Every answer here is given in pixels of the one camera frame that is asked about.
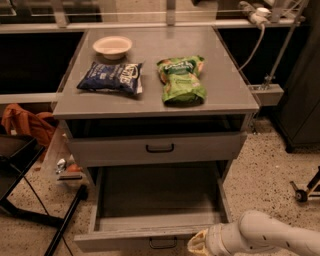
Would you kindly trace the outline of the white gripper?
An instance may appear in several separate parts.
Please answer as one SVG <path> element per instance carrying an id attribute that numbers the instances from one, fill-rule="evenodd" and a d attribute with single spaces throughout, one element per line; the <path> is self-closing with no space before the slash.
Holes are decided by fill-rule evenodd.
<path id="1" fill-rule="evenodd" d="M 237 222 L 216 224 L 208 230 L 199 231 L 187 244 L 187 249 L 195 256 L 233 256 L 241 252 L 242 235 Z"/>

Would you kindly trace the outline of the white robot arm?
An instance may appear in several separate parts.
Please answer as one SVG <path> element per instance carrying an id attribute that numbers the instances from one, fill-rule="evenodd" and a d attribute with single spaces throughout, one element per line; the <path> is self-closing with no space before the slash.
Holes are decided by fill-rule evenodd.
<path id="1" fill-rule="evenodd" d="M 199 231 L 187 244 L 196 256 L 234 256 L 286 249 L 299 256 L 320 256 L 320 233 L 292 227 L 270 215 L 249 210 L 237 221 Z"/>

